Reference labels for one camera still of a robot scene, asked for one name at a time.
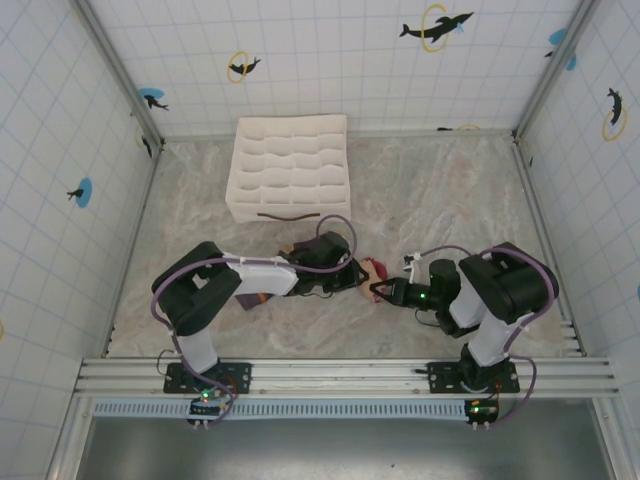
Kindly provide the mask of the tan sock with red toe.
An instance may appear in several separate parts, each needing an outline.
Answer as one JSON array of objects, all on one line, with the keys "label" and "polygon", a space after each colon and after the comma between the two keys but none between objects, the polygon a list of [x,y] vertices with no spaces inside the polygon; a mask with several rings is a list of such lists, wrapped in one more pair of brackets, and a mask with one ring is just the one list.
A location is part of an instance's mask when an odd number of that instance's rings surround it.
[{"label": "tan sock with red toe", "polygon": [[360,260],[359,265],[361,269],[368,275],[368,278],[359,285],[361,293],[374,303],[380,303],[382,299],[370,290],[370,285],[388,279],[386,266],[371,257]]}]

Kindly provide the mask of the purple sock with tan toe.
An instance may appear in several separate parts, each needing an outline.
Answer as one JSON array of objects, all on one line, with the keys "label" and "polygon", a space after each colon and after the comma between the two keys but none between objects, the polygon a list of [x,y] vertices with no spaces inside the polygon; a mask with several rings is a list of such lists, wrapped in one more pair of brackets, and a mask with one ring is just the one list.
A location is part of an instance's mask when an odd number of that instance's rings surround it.
[{"label": "purple sock with tan toe", "polygon": [[258,258],[240,257],[240,263],[229,264],[241,279],[234,296],[245,310],[266,303],[273,296],[286,296],[298,283],[298,276],[289,267],[289,254],[292,245],[286,245],[278,254],[267,259],[264,265],[258,265]]}]

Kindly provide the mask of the white fabric organizer box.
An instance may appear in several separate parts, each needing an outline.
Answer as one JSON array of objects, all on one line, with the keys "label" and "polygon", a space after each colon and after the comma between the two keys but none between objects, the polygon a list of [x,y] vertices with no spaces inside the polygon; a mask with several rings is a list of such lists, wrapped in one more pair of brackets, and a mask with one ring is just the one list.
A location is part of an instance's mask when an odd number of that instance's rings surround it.
[{"label": "white fabric organizer box", "polygon": [[351,217],[347,117],[242,117],[225,201],[238,223]]}]

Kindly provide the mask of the shark sticker blue circle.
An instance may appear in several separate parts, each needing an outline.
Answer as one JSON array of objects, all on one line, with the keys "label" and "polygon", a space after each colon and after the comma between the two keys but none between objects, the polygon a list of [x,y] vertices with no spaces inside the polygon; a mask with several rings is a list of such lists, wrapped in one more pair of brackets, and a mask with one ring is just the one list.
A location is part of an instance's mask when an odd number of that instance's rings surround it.
[{"label": "shark sticker blue circle", "polygon": [[140,97],[147,103],[149,109],[156,108],[164,111],[169,110],[169,106],[167,104],[161,103],[161,100],[165,96],[163,90],[153,87],[143,87],[138,90],[138,93]]}]

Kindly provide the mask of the fish sticker blue oval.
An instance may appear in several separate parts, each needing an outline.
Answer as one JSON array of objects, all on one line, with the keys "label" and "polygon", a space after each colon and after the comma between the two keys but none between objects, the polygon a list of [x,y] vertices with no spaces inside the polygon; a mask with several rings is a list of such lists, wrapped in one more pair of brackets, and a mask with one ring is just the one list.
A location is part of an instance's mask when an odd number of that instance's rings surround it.
[{"label": "fish sticker blue oval", "polygon": [[66,193],[69,201],[74,201],[78,208],[86,208],[93,195],[93,183],[89,177],[80,180],[75,190]]}]

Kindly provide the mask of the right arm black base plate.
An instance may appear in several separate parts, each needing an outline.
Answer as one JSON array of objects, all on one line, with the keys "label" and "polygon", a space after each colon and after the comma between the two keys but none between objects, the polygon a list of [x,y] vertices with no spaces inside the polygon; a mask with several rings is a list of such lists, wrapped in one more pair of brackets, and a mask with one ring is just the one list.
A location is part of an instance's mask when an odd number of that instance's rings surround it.
[{"label": "right arm black base plate", "polygon": [[521,391],[515,365],[505,360],[490,367],[458,361],[433,361],[414,370],[425,375],[433,394],[519,393]]}]

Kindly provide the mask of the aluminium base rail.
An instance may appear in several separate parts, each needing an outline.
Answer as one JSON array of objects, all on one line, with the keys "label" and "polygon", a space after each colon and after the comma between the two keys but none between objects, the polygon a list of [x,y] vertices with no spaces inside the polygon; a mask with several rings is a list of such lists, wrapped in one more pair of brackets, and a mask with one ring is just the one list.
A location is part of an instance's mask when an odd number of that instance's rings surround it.
[{"label": "aluminium base rail", "polygon": [[[175,360],[105,358],[84,360],[74,387],[77,397],[161,397],[164,372]],[[248,398],[428,398],[434,376],[425,359],[254,359]],[[532,380],[534,399],[607,398],[620,395],[606,358],[539,358],[532,367],[516,360],[521,391],[502,392],[519,398]]]}]

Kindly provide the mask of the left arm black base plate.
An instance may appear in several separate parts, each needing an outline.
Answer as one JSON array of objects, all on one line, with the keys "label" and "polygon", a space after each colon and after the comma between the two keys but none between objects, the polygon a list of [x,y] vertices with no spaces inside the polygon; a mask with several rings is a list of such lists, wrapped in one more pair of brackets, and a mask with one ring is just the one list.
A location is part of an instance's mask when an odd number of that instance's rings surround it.
[{"label": "left arm black base plate", "polygon": [[[245,362],[221,362],[203,373],[232,391],[233,394],[248,394],[251,384],[252,365]],[[163,392],[166,394],[195,394],[210,391],[214,386],[194,377],[182,363],[170,363],[167,367]]]}]

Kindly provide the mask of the aluminium corner post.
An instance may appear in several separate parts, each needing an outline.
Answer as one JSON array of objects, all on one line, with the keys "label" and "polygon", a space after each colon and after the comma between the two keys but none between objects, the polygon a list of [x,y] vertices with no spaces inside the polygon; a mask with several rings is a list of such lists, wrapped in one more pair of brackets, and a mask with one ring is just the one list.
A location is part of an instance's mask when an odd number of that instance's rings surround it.
[{"label": "aluminium corner post", "polygon": [[159,153],[164,147],[164,138],[151,117],[147,104],[119,58],[108,34],[104,30],[89,0],[69,0],[70,6],[80,18],[83,27],[99,52],[101,58],[121,93],[128,102],[131,115],[138,121],[142,134],[153,151]]},{"label": "aluminium corner post", "polygon": [[550,63],[536,84],[517,127],[512,131],[516,144],[520,144],[531,130],[556,82],[576,53],[577,45],[600,4],[601,0],[580,0],[578,2],[575,13],[566,27],[565,35],[554,49]]}]

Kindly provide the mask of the blue patch wall sticker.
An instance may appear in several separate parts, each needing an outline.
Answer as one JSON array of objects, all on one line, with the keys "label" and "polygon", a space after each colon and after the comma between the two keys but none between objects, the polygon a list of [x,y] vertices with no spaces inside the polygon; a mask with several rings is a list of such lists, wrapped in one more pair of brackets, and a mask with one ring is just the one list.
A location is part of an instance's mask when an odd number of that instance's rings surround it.
[{"label": "blue patch wall sticker", "polygon": [[[560,45],[561,41],[564,39],[565,34],[566,34],[566,29],[565,28],[562,28],[562,29],[559,29],[559,30],[553,32],[548,38],[548,41],[549,41],[550,45],[552,47],[558,47]],[[575,52],[573,52],[572,56],[570,57],[570,59],[569,59],[569,61],[567,63],[566,70],[567,71],[573,71],[575,66],[576,66],[576,64],[577,64],[577,55],[576,55]]]}]

